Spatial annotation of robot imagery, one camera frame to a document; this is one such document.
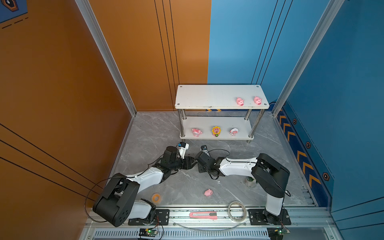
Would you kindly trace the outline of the pink bow character toy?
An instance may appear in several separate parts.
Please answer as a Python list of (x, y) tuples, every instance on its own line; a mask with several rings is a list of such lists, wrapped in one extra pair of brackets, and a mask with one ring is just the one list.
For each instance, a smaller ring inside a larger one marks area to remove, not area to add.
[(193, 128), (192, 133), (194, 137), (199, 137), (203, 132), (200, 129)]

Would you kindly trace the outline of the pink yellow figure toy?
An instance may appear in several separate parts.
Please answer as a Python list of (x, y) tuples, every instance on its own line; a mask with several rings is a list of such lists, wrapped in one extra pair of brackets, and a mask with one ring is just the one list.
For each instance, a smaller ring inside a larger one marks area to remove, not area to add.
[(221, 128), (218, 126), (213, 127), (212, 133), (214, 137), (218, 137), (221, 134)]

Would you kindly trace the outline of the pink white round character toy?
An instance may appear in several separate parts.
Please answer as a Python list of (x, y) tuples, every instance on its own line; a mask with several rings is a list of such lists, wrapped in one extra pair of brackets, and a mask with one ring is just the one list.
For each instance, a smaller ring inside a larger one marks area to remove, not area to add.
[(239, 129), (233, 128), (230, 130), (230, 135), (234, 137), (238, 134), (238, 132), (239, 132)]

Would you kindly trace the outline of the white two-tier shelf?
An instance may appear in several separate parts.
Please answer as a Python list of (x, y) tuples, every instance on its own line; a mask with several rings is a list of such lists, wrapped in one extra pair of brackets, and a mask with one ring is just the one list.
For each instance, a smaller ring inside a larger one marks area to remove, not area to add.
[[(262, 104), (256, 105), (254, 97), (262, 98)], [(238, 106), (237, 98), (244, 99), (244, 105)], [(182, 140), (234, 140), (247, 141), (254, 139), (254, 134), (264, 112), (270, 104), (260, 85), (179, 85), (176, 93), (175, 108), (180, 120), (180, 138)], [(243, 117), (233, 116), (187, 116), (187, 110), (245, 110)], [(214, 137), (212, 128), (221, 128), (221, 134)], [(194, 137), (192, 129), (200, 129), (203, 133)], [(239, 129), (236, 136), (230, 130)]]

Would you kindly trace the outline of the small pink pig toy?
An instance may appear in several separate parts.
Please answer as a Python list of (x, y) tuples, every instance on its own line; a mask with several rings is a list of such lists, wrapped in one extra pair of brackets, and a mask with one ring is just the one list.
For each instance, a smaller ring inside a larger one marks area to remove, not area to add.
[(262, 104), (262, 98), (260, 98), (260, 97), (254, 97), (254, 103), (256, 104), (256, 105), (261, 105)]

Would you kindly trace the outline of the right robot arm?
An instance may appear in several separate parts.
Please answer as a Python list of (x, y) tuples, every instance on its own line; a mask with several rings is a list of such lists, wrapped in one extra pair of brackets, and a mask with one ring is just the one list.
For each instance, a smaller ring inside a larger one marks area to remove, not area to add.
[(290, 171), (269, 155), (261, 153), (251, 159), (214, 159), (201, 151), (195, 159), (214, 179), (235, 175), (256, 180), (267, 193), (264, 215), (278, 217), (281, 214)]

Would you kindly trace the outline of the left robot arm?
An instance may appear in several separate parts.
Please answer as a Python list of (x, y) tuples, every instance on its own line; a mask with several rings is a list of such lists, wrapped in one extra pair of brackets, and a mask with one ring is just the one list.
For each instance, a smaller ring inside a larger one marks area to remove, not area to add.
[(114, 227), (121, 226), (126, 220), (151, 224), (156, 218), (156, 205), (145, 199), (137, 200), (137, 194), (163, 183), (179, 170), (192, 169), (196, 161), (186, 156), (188, 149), (189, 145), (184, 142), (175, 147), (168, 146), (145, 171), (135, 175), (113, 175), (93, 204), (93, 212)]

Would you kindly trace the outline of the orange tape roll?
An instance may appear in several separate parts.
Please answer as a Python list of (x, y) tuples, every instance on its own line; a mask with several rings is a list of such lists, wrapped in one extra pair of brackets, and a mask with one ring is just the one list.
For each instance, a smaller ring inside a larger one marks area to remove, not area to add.
[(155, 205), (158, 205), (162, 202), (162, 196), (159, 193), (154, 193), (151, 200)]

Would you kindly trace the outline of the pink utility knife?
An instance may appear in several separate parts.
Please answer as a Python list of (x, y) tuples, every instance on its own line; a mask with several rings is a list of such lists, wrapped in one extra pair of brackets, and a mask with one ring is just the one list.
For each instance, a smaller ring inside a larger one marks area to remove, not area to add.
[(210, 219), (210, 220), (217, 220), (217, 212), (215, 211), (208, 211), (208, 212), (190, 212), (189, 217), (192, 219)]

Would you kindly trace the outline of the coiled clear tube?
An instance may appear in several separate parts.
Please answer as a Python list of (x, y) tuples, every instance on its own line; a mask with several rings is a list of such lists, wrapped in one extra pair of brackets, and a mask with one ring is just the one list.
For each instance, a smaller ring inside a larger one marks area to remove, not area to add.
[(243, 203), (233, 201), (227, 207), (228, 217), (232, 222), (243, 223), (247, 219), (247, 209)]

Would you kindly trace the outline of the left circuit board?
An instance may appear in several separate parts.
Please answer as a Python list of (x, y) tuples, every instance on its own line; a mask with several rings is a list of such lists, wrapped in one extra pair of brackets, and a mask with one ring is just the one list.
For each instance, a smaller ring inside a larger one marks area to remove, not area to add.
[(158, 236), (159, 231), (157, 229), (144, 229), (139, 230), (139, 239), (151, 240)]

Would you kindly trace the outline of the circuit board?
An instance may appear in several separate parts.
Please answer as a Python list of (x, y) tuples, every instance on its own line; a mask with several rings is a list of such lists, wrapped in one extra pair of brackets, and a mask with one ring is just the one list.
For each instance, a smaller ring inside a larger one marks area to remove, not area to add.
[(283, 240), (284, 235), (287, 233), (283, 229), (267, 229), (268, 235), (271, 240)]
[(158, 236), (159, 231), (157, 229), (144, 229), (139, 230), (139, 239), (151, 240)]

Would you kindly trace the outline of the right circuit board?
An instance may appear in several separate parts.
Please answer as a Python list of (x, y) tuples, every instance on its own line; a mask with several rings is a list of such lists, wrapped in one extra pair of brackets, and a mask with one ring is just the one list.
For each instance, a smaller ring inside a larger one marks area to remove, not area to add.
[(287, 233), (283, 229), (267, 229), (268, 235), (271, 240), (283, 240), (284, 235)]

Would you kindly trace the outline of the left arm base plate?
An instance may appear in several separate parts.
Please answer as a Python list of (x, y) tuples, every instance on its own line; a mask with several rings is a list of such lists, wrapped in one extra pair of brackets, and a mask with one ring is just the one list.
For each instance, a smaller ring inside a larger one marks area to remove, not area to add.
[(170, 210), (169, 209), (156, 209), (154, 219), (152, 221), (143, 220), (143, 219), (129, 219), (129, 226), (155, 226), (158, 221), (161, 225), (167, 226), (170, 220)]

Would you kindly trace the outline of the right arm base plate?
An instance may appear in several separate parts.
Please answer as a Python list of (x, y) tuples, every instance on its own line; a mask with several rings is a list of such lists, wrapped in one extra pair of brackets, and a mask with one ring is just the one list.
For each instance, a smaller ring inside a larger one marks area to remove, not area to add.
[(248, 215), (252, 226), (289, 226), (292, 224), (291, 218), (286, 209), (282, 209), (278, 216), (267, 212), (265, 209), (249, 209)]

